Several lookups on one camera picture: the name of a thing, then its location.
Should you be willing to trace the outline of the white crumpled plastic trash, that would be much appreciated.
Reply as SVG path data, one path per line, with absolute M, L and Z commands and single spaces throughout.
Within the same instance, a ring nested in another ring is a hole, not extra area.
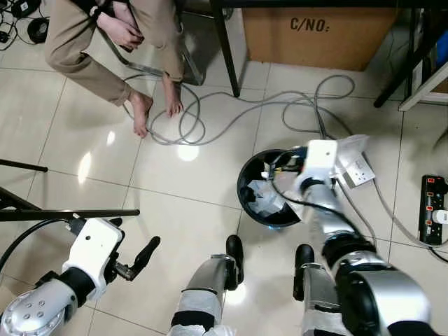
M 252 180 L 248 183 L 249 198 L 246 201 L 246 210 L 261 218 L 269 218 L 285 214 L 291 210 L 269 181 Z

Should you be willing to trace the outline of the black round rubbish bin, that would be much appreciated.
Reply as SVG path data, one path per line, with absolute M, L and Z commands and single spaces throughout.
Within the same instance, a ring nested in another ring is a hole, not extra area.
M 255 222 L 269 228 L 287 228 L 301 222 L 298 215 L 288 206 L 266 216 L 260 215 L 250 207 L 250 202 L 256 201 L 256 194 L 252 188 L 249 188 L 249 183 L 260 181 L 260 173 L 265 170 L 265 165 L 271 163 L 281 153 L 284 153 L 282 148 L 271 148 L 271 150 L 256 153 L 244 163 L 237 177 L 237 198 L 242 209 Z

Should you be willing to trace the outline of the white paper trash sheet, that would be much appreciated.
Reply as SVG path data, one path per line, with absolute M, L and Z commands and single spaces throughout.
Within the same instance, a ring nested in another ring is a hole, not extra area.
M 367 134 L 355 134 L 337 141 L 337 160 L 343 169 L 363 159 L 363 153 L 367 148 L 369 139 L 370 136 Z

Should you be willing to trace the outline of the long black metal bar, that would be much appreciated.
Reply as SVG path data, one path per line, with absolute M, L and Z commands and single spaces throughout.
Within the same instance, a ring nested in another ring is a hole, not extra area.
M 139 210 L 0 210 L 0 222 L 117 218 L 139 214 Z

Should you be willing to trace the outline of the white socket box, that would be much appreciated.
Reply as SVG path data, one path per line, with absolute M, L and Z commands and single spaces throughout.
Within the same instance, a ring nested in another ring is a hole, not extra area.
M 340 160 L 340 164 L 343 168 L 343 179 L 350 188 L 358 188 L 364 183 L 374 181 L 377 177 L 364 155 L 353 157 L 353 159 Z

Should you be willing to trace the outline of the silver robot left leg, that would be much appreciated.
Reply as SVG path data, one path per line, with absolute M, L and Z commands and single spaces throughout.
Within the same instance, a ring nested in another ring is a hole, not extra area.
M 234 291 L 243 281 L 242 240 L 231 234 L 226 253 L 205 260 L 181 291 L 166 336 L 236 336 L 233 327 L 222 323 L 222 310 L 226 291 Z

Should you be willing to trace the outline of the silver robot leg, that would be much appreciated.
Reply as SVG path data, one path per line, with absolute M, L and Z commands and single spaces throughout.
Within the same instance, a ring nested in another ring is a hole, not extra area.
M 231 234 L 226 253 L 205 260 L 181 291 L 166 336 L 236 336 L 233 327 L 222 323 L 222 310 L 226 291 L 234 291 L 243 281 L 242 240 Z
M 304 303 L 302 336 L 350 336 L 342 324 L 338 295 L 325 265 L 309 244 L 295 250 L 294 300 Z

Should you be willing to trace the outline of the black power strip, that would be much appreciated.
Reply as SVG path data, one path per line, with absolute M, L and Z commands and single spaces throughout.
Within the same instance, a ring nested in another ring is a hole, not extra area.
M 443 176 L 423 175 L 419 206 L 419 241 L 431 246 L 445 242 L 444 228 L 448 224 L 448 210 L 445 208 L 448 185 Z

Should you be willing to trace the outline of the short black metal bar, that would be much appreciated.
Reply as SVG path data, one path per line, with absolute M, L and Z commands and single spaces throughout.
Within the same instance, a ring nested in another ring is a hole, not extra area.
M 32 171 L 38 171 L 38 172 L 48 172 L 47 167 L 42 167 L 38 165 L 32 165 L 28 163 L 23 163 L 19 161 L 12 161 L 12 160 L 4 160 L 0 159 L 0 166 L 4 167 L 15 167 L 16 169 L 28 169 Z

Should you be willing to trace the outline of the brown cardboard box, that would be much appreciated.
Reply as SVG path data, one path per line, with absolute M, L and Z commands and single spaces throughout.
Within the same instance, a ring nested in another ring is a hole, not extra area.
M 253 61 L 364 71 L 399 16 L 397 8 L 245 8 Z

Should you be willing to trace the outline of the black table leg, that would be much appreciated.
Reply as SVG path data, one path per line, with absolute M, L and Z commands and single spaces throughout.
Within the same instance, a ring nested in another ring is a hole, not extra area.
M 232 7 L 231 2 L 231 0 L 209 0 L 213 35 L 220 47 L 231 92 L 239 98 L 244 63 L 249 56 L 244 36 L 242 10 Z
M 413 70 L 420 64 L 432 49 L 436 49 L 441 36 L 448 28 L 448 3 L 441 6 L 425 7 L 422 3 L 409 4 L 407 7 L 412 14 L 407 36 L 407 54 L 400 66 L 394 71 L 387 86 L 374 101 L 375 108 L 381 108 L 393 93 L 407 84 L 407 93 L 412 94 Z

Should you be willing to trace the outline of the silver robot right leg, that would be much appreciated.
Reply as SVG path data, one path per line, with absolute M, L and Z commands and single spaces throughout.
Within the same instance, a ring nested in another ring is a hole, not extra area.
M 302 336 L 350 336 L 342 324 L 338 295 L 325 265 L 309 244 L 295 250 L 294 300 L 304 303 Z

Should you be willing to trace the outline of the barefoot person beige trousers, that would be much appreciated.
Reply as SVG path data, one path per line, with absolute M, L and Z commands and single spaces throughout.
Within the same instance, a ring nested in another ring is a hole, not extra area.
M 96 61 L 86 50 L 96 31 L 104 32 L 118 47 L 133 51 L 148 44 L 157 49 L 163 74 L 165 112 L 182 112 L 182 29 L 177 0 L 54 0 L 45 40 L 49 67 L 83 89 L 118 108 L 132 107 L 132 131 L 148 134 L 150 96 L 138 92 Z

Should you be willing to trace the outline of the blue container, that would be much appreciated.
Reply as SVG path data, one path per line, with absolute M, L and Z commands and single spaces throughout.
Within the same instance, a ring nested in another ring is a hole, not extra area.
M 435 68 L 438 69 L 445 65 L 448 60 L 448 29 L 442 32 L 442 35 L 436 42 Z

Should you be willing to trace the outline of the metal chair frame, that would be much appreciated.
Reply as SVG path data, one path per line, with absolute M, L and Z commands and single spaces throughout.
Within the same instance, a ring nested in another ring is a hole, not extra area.
M 106 45 L 109 46 L 116 59 L 118 59 L 122 65 L 125 65 L 126 68 L 135 71 L 138 76 L 152 76 L 159 78 L 163 76 L 163 70 L 148 65 L 132 63 L 126 59 L 124 55 L 121 55 L 121 48 L 112 42 L 112 39 L 109 38 L 105 32 L 99 31 L 99 34 L 102 35 L 103 40 L 106 42 Z M 189 85 L 202 85 L 204 83 L 205 75 L 199 70 L 195 61 L 193 61 L 193 57 L 188 49 L 188 44 L 186 44 L 186 35 L 183 35 L 180 38 L 180 45 L 183 62 L 183 83 Z

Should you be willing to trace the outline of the white shelf frame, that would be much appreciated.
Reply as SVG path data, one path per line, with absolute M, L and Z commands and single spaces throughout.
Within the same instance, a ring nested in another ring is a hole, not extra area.
M 448 79 L 448 65 L 442 65 L 428 80 L 424 81 L 416 90 L 399 105 L 401 112 L 410 111 L 417 104 L 448 106 L 448 94 L 435 92 L 435 88 Z

